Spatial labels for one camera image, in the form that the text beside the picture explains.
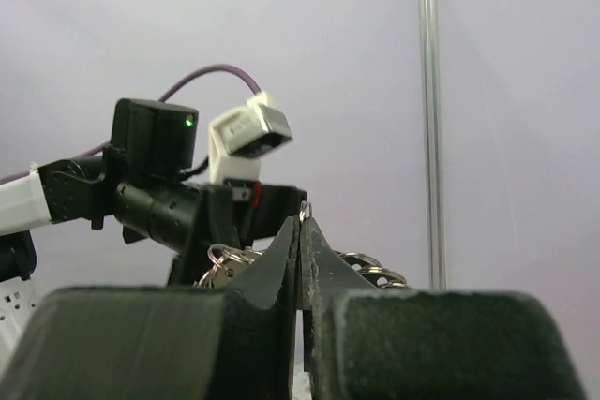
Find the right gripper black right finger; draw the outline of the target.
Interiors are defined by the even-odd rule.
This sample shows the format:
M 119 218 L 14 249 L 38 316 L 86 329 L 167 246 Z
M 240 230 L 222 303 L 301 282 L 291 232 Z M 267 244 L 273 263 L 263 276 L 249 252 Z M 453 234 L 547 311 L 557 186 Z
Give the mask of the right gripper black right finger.
M 381 289 L 313 218 L 300 251 L 317 399 L 583 399 L 554 318 L 513 291 Z

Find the large metal keyring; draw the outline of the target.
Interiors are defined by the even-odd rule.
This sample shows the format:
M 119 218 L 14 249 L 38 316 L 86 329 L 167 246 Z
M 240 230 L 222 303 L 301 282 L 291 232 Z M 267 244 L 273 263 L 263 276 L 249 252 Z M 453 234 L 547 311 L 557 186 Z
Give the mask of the large metal keyring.
M 225 244 L 212 244 L 207 250 L 207 256 L 212 263 L 212 267 L 193 285 L 203 289 L 222 288 L 232 278 L 241 274 L 263 253 L 263 250 L 253 250 L 251 247 L 241 250 Z M 371 256 L 337 251 L 336 254 L 351 266 L 360 277 L 377 289 L 413 291 L 403 275 L 383 268 L 381 263 Z

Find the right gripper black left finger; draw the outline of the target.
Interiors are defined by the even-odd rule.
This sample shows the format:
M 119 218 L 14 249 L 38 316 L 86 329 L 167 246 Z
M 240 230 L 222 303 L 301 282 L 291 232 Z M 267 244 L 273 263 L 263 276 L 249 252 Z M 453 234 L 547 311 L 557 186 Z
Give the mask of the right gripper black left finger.
M 289 217 L 223 289 L 77 287 L 49 294 L 1 380 L 5 399 L 289 399 L 295 254 Z

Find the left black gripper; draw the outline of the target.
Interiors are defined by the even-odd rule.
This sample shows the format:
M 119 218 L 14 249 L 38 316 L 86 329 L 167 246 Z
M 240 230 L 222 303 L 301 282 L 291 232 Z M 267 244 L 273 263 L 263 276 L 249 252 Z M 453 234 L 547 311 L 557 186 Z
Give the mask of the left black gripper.
M 114 198 L 114 217 L 128 244 L 148 238 L 176 252 L 169 285 L 200 280 L 211 263 L 211 244 L 245 248 L 273 238 L 308 198 L 291 185 L 154 185 L 122 183 Z

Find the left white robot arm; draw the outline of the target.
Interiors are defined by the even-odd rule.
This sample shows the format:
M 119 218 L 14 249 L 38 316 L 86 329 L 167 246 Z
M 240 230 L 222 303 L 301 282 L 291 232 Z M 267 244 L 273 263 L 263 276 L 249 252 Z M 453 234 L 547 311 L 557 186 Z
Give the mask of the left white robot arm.
M 120 99 L 109 141 L 88 156 L 33 166 L 1 186 L 1 358 L 9 360 L 37 305 L 31 232 L 107 217 L 128 244 L 151 240 L 174 254 L 168 281 L 196 285 L 213 244 L 244 249 L 278 233 L 307 194 L 260 179 L 261 157 L 292 137 L 266 95 L 209 126 L 209 154 L 193 166 L 199 114 L 185 106 Z

